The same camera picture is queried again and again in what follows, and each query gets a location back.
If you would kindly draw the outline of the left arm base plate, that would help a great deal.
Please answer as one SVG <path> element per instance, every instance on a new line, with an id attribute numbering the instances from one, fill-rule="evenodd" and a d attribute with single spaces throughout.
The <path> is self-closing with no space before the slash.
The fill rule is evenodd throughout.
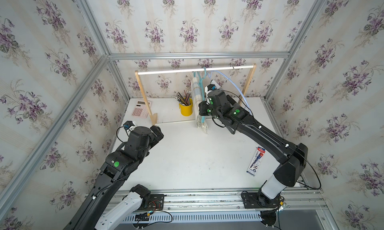
<path id="1" fill-rule="evenodd" d="M 164 194 L 151 194 L 149 197 L 144 197 L 143 202 L 139 210 L 151 211 L 151 210 L 163 210 L 165 195 Z"/>

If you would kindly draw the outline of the teal clothes hanger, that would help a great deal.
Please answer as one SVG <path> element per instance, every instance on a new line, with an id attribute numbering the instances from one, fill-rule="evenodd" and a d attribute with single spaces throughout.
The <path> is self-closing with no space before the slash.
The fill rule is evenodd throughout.
<path id="1" fill-rule="evenodd" d="M 203 79 L 198 72 L 194 72 L 194 76 L 191 82 L 191 93 L 196 126 L 201 127 L 204 123 L 204 120 L 202 120 L 202 116 L 199 115 L 199 103 L 204 100 L 205 93 L 203 89 Z"/>

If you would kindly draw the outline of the light blue clothes hanger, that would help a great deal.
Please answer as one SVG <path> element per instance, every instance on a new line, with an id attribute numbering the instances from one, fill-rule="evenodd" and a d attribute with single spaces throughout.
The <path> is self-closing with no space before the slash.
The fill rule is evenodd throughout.
<path id="1" fill-rule="evenodd" d="M 250 107 L 249 103 L 248 103 L 248 101 L 247 101 L 247 99 L 245 97 L 245 94 L 242 92 L 240 87 L 233 80 L 231 80 L 231 78 L 229 76 L 225 75 L 222 71 L 219 71 L 219 70 L 211 70 L 210 72 L 211 73 L 215 73 L 215 74 L 219 75 L 220 78 L 222 78 L 223 80 L 226 80 L 228 86 L 231 85 L 231 87 L 230 87 L 231 91 L 234 92 L 234 93 L 235 92 L 237 93 L 236 95 L 238 95 L 238 99 L 240 100 L 240 102 L 244 106 Z"/>

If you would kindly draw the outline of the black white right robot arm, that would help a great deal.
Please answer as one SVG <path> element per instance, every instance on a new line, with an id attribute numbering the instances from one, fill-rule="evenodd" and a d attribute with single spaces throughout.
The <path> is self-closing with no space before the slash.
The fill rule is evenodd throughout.
<path id="1" fill-rule="evenodd" d="M 275 134 L 220 89 L 208 91 L 206 101 L 199 104 L 199 113 L 211 116 L 214 121 L 219 120 L 220 126 L 227 128 L 231 134 L 238 131 L 246 135 L 279 162 L 273 175 L 259 190 L 262 200 L 276 200 L 285 188 L 294 187 L 307 165 L 306 145 L 296 145 Z"/>

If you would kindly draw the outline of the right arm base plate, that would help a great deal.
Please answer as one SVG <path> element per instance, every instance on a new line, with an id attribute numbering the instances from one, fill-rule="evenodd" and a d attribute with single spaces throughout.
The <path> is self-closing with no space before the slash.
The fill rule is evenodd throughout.
<path id="1" fill-rule="evenodd" d="M 277 195 L 271 200 L 262 193 L 249 193 L 246 191 L 241 193 L 241 198 L 245 209 L 276 209 L 279 208 L 285 200 L 281 195 Z"/>

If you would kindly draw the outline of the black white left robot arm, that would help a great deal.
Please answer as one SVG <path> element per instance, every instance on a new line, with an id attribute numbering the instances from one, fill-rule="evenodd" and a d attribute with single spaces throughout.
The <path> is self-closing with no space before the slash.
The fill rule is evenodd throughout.
<path id="1" fill-rule="evenodd" d="M 137 170 L 150 150 L 163 138 L 160 127 L 136 126 L 127 121 L 118 130 L 124 130 L 127 141 L 107 155 L 96 182 L 74 217 L 64 227 L 65 230 L 95 230 L 100 217 L 115 193 L 131 173 Z"/>

